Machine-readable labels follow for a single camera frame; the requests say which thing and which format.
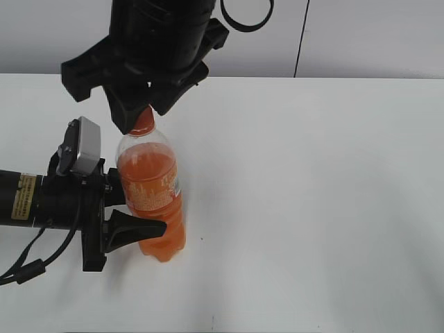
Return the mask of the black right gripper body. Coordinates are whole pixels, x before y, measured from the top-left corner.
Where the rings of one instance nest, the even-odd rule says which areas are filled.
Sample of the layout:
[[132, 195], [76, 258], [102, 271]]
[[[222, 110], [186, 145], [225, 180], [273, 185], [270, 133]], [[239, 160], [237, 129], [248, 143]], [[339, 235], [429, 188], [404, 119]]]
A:
[[78, 102], [99, 86], [181, 84], [228, 38], [214, 7], [214, 1], [113, 1], [108, 35], [60, 65], [62, 84]]

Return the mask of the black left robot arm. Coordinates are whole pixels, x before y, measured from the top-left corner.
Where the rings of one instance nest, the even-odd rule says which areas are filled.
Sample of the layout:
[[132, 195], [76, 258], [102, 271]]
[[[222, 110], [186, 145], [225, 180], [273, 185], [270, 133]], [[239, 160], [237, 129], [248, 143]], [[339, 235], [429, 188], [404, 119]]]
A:
[[1, 224], [37, 228], [38, 235], [50, 229], [67, 230], [58, 249], [47, 259], [26, 262], [28, 244], [15, 263], [1, 275], [1, 283], [22, 284], [45, 273], [67, 249], [74, 235], [81, 238], [83, 270], [101, 272], [106, 255], [138, 241], [157, 239], [167, 230], [159, 219], [141, 219], [118, 210], [105, 217], [107, 207], [126, 202], [116, 168], [104, 170], [99, 159], [91, 174], [57, 173], [60, 158], [51, 157], [46, 175], [1, 171]]

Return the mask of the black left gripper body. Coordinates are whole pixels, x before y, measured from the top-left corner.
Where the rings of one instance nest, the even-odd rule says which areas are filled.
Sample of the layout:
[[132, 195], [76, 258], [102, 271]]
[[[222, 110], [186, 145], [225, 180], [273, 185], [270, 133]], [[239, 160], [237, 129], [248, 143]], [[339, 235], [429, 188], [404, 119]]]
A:
[[82, 270], [101, 272], [106, 256], [101, 249], [100, 227], [104, 220], [105, 160], [101, 158], [89, 175], [64, 169], [70, 167], [74, 154], [60, 148], [51, 156], [47, 175], [39, 191], [35, 226], [66, 229], [68, 234], [55, 252], [43, 261], [47, 267], [67, 249], [74, 235], [80, 232]]

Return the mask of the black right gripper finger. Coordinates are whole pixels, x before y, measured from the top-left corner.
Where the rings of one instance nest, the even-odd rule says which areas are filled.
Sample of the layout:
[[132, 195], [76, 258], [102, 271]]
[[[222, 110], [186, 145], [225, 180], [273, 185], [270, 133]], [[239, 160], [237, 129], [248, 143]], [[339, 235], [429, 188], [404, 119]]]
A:
[[197, 86], [208, 76], [209, 69], [204, 62], [200, 62], [191, 74], [176, 85], [173, 83], [153, 83], [151, 106], [160, 115], [164, 116], [191, 88]]
[[123, 135], [128, 134], [134, 129], [142, 112], [151, 104], [148, 82], [109, 84], [103, 86], [103, 91], [113, 123]]

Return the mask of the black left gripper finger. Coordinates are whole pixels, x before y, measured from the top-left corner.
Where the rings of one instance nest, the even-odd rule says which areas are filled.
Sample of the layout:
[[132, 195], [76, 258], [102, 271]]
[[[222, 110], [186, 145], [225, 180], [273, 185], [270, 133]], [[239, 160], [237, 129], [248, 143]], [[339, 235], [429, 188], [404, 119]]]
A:
[[105, 206], [125, 205], [126, 197], [116, 168], [109, 168], [105, 175]]
[[112, 251], [147, 239], [162, 237], [167, 230], [163, 221], [141, 219], [113, 210], [103, 222], [103, 252]]

